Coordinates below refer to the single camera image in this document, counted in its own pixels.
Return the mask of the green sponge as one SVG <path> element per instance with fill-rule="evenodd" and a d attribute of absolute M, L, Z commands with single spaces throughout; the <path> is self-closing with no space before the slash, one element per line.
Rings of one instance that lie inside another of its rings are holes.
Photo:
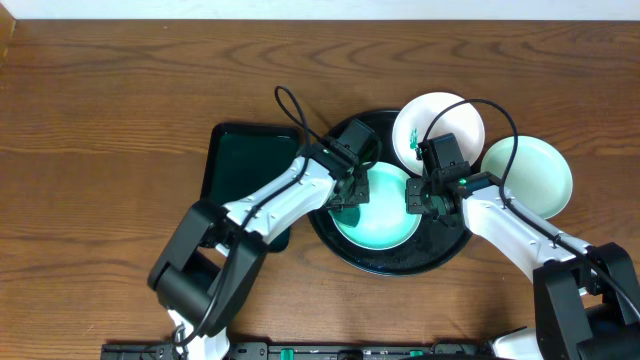
<path fill-rule="evenodd" d="M 337 226 L 355 228 L 359 224 L 361 211 L 359 207 L 343 207 L 331 210 L 330 215 Z"/>

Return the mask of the mint green plate front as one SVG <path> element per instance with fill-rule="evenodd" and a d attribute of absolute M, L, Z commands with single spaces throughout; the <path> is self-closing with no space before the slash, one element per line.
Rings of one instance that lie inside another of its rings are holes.
<path fill-rule="evenodd" d="M 406 212 L 405 190 L 409 175 L 399 167 L 378 162 L 367 172 L 370 200 L 361 204 L 355 228 L 339 227 L 351 243 L 368 250 L 382 251 L 406 242 L 418 229 L 421 215 Z"/>

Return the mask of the mint green plate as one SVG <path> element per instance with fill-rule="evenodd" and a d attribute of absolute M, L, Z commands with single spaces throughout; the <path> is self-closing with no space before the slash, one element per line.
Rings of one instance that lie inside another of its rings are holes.
<path fill-rule="evenodd" d="M 526 207 L 550 219 L 569 203 L 573 176 L 566 159 L 552 145 L 539 138 L 519 136 L 506 187 Z"/>
<path fill-rule="evenodd" d="M 339 227 L 351 243 L 368 250 L 382 251 L 406 242 L 418 229 L 421 215 L 406 212 L 405 190 L 409 175 L 399 167 L 378 162 L 367 172 L 370 200 L 361 204 L 355 228 Z"/>

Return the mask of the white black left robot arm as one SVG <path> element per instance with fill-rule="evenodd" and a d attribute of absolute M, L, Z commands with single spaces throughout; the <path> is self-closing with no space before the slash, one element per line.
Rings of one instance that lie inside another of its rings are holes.
<path fill-rule="evenodd" d="M 370 153 L 368 145 L 315 143 L 254 193 L 221 206 L 202 199 L 187 210 L 147 280 L 175 321 L 172 344 L 182 358 L 226 355 L 226 328 L 272 242 L 309 212 L 365 202 L 354 187 L 373 163 Z"/>

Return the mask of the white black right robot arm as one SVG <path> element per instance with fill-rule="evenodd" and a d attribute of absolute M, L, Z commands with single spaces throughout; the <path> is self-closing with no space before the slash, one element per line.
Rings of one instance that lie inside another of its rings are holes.
<path fill-rule="evenodd" d="M 594 246 L 554 227 L 490 173 L 454 167 L 406 182 L 407 210 L 461 225 L 532 282 L 535 325 L 491 341 L 500 359 L 597 360 L 639 356 L 639 281 L 619 245 Z"/>

